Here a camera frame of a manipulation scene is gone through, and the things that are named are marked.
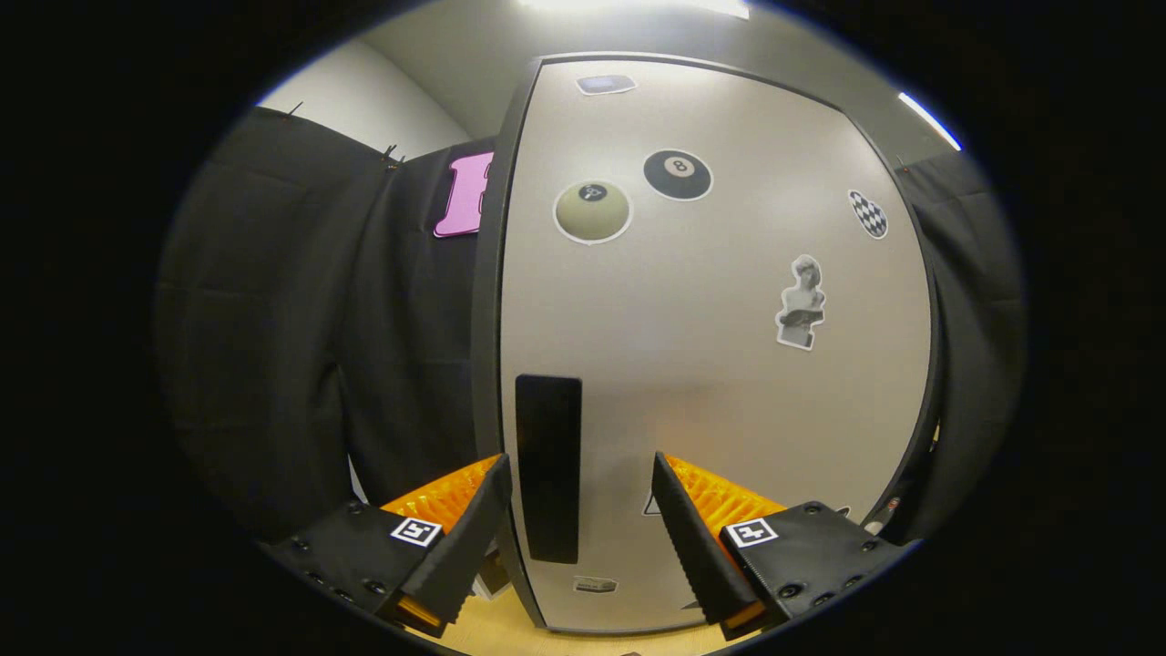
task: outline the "ceiling light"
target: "ceiling light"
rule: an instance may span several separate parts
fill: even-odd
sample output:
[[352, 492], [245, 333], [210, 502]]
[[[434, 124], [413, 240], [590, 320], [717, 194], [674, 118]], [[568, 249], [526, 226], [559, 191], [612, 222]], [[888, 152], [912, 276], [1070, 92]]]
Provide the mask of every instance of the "ceiling light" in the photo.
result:
[[927, 113], [927, 110], [920, 106], [914, 98], [907, 96], [906, 93], [899, 93], [899, 99], [902, 100], [905, 105], [914, 110], [916, 114], [923, 117], [923, 120], [927, 121], [927, 125], [932, 126], [932, 129], [934, 129], [935, 132], [939, 132], [940, 136], [947, 139], [948, 143], [951, 143], [953, 148], [955, 148], [956, 150], [963, 149], [960, 147], [960, 143], [956, 142], [955, 136], [951, 136], [951, 133], [949, 133], [947, 129], [943, 129], [943, 126], [940, 125], [940, 121], [935, 120], [935, 117]]
[[621, 7], [700, 7], [718, 14], [749, 20], [749, 6], [743, 0], [518, 0], [536, 9], [616, 9]]

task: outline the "white wall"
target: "white wall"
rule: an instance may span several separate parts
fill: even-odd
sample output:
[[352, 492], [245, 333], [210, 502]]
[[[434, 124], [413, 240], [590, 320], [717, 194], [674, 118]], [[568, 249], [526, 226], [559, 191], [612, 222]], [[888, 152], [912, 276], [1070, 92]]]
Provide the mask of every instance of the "white wall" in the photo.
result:
[[259, 101], [292, 111], [393, 156], [416, 157], [470, 135], [384, 55], [353, 40], [316, 59]]

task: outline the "pink letter sign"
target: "pink letter sign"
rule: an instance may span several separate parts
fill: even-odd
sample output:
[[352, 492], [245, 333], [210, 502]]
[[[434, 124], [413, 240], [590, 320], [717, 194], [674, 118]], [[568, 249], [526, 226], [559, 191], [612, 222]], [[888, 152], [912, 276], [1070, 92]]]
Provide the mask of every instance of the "pink letter sign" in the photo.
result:
[[470, 155], [449, 164], [454, 186], [449, 191], [445, 216], [434, 227], [435, 237], [454, 237], [477, 232], [482, 224], [482, 197], [486, 192], [486, 172], [493, 153]]

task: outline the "ceiling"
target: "ceiling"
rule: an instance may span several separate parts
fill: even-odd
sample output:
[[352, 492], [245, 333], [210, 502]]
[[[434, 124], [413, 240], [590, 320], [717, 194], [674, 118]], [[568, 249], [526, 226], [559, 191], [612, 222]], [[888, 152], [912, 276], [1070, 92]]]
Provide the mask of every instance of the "ceiling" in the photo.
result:
[[361, 36], [470, 136], [497, 134], [525, 64], [595, 50], [662, 52], [742, 68], [842, 107], [884, 154], [911, 163], [950, 146], [898, 100], [900, 89], [799, 20], [750, 20], [696, 7], [536, 9], [518, 0], [437, 0]]

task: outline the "wooden floor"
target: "wooden floor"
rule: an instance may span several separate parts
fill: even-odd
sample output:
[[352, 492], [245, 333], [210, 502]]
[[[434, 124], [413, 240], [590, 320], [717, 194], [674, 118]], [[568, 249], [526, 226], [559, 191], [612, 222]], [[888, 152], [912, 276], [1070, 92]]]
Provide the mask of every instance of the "wooden floor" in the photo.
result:
[[715, 626], [637, 636], [556, 634], [534, 628], [514, 588], [493, 601], [468, 598], [457, 623], [449, 625], [441, 640], [408, 630], [472, 656], [697, 656], [756, 635], [726, 642]]

